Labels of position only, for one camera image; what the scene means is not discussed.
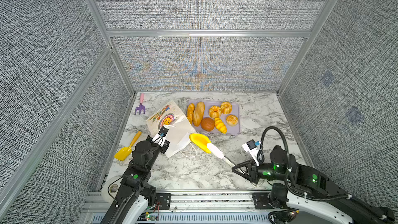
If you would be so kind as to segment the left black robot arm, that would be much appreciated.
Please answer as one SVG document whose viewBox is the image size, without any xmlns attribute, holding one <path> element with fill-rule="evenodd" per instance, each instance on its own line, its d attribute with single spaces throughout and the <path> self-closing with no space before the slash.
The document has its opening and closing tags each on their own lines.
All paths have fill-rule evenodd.
<svg viewBox="0 0 398 224">
<path fill-rule="evenodd" d="M 156 188 L 149 185 L 151 169 L 160 153 L 170 145 L 164 137 L 152 141 L 148 136 L 136 144 L 132 160 L 121 176 L 121 184 L 111 206 L 103 217 L 103 224 L 134 224 L 157 200 Z"/>
</svg>

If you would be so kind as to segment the yellow oval fake bread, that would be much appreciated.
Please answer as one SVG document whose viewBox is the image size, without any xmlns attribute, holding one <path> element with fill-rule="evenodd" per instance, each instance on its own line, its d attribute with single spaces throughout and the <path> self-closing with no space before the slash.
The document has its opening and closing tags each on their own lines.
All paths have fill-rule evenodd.
<svg viewBox="0 0 398 224">
<path fill-rule="evenodd" d="M 221 133 L 223 133 L 223 134 L 226 134 L 228 130 L 227 130 L 226 125 L 223 123 L 223 121 L 222 121 L 220 118 L 218 118 L 218 117 L 216 117 L 216 118 L 214 119 L 214 121 L 215 121 L 215 128 L 216 128 L 219 132 L 221 132 Z"/>
</svg>

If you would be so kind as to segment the white paper gift bag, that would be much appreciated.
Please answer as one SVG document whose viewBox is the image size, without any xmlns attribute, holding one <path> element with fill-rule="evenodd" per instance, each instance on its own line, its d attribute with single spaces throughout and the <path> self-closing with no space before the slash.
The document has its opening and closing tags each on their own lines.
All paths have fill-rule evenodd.
<svg viewBox="0 0 398 224">
<path fill-rule="evenodd" d="M 164 141 L 169 147 L 165 155 L 170 158 L 190 144 L 189 136 L 196 130 L 189 122 L 183 111 L 173 101 L 169 101 L 146 119 L 146 125 L 154 141 L 159 141 L 162 128 L 167 129 Z"/>
</svg>

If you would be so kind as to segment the yellow ring fake bread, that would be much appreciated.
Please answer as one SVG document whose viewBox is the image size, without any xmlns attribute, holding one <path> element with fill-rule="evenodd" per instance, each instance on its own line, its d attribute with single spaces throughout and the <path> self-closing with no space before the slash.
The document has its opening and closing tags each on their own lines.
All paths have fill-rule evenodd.
<svg viewBox="0 0 398 224">
<path fill-rule="evenodd" d="M 219 118 L 222 114 L 221 107 L 219 106 L 211 106 L 208 111 L 209 117 L 212 119 Z"/>
</svg>

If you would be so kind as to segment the orange twisted fake bread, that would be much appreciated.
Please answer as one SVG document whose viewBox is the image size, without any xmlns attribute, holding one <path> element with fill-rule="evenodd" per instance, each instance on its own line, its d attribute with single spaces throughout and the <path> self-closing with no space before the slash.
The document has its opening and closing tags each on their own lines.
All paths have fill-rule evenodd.
<svg viewBox="0 0 398 224">
<path fill-rule="evenodd" d="M 193 113 L 195 110 L 195 105 L 193 103 L 189 104 L 187 107 L 187 119 L 192 124 L 193 122 Z"/>
</svg>

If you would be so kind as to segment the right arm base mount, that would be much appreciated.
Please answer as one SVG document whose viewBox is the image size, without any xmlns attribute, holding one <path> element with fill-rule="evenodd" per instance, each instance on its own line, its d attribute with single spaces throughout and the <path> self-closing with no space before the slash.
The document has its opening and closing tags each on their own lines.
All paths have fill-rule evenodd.
<svg viewBox="0 0 398 224">
<path fill-rule="evenodd" d="M 287 206 L 287 194 L 257 192 L 252 194 L 256 209 L 269 210 L 267 219 L 271 224 L 289 224 L 297 217 L 299 210 Z"/>
</svg>

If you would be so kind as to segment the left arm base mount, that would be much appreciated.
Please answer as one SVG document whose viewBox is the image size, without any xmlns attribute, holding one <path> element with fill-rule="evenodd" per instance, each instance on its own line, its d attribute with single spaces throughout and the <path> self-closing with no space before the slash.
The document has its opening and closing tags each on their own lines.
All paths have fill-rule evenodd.
<svg viewBox="0 0 398 224">
<path fill-rule="evenodd" d="M 154 212 L 155 210 L 169 210 L 171 206 L 170 193 L 157 193 L 153 202 L 149 202 L 147 210 Z"/>
</svg>

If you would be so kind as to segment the golden baguette fake bread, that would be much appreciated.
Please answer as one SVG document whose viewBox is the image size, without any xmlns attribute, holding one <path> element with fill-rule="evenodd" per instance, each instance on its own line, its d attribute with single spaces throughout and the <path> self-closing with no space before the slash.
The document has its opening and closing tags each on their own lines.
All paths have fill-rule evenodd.
<svg viewBox="0 0 398 224">
<path fill-rule="evenodd" d="M 195 106 L 194 112 L 193 112 L 193 124 L 198 127 L 203 119 L 205 112 L 205 104 L 204 102 L 198 102 Z"/>
</svg>

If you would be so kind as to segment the metal tongs white tips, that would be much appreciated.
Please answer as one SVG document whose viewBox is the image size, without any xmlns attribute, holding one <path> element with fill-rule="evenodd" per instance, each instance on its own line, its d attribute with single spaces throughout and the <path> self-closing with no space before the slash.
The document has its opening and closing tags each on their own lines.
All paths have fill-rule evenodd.
<svg viewBox="0 0 398 224">
<path fill-rule="evenodd" d="M 237 164 L 234 164 L 231 159 L 229 159 L 227 156 L 225 156 L 224 153 L 218 147 L 216 147 L 214 144 L 208 144 L 207 147 L 209 148 L 211 153 L 214 156 L 216 156 L 217 158 L 224 160 L 226 162 L 229 162 L 233 167 L 237 165 Z"/>
</svg>

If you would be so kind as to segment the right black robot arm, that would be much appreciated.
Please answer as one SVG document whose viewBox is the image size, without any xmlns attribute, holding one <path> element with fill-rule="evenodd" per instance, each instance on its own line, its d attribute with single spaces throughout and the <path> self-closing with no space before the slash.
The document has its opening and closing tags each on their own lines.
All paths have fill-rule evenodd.
<svg viewBox="0 0 398 224">
<path fill-rule="evenodd" d="M 274 130 L 282 138 L 283 146 L 276 145 L 265 162 L 263 145 L 268 131 Z M 257 184 L 260 179 L 272 181 L 272 189 L 265 197 L 255 198 L 259 208 L 271 208 L 267 218 L 272 224 L 288 224 L 299 211 L 335 224 L 392 224 L 393 210 L 371 206 L 353 196 L 317 169 L 297 163 L 289 152 L 283 132 L 267 127 L 261 140 L 250 140 L 243 145 L 252 159 L 232 168 L 232 172 Z"/>
</svg>

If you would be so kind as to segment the round brown fake bun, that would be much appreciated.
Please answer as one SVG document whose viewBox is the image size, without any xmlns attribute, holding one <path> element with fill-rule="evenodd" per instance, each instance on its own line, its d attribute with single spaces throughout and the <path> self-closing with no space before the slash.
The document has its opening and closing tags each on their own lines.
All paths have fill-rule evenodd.
<svg viewBox="0 0 398 224">
<path fill-rule="evenodd" d="M 203 118 L 201 122 L 201 128 L 207 132 L 210 132 L 215 128 L 215 121 L 209 117 Z"/>
</svg>

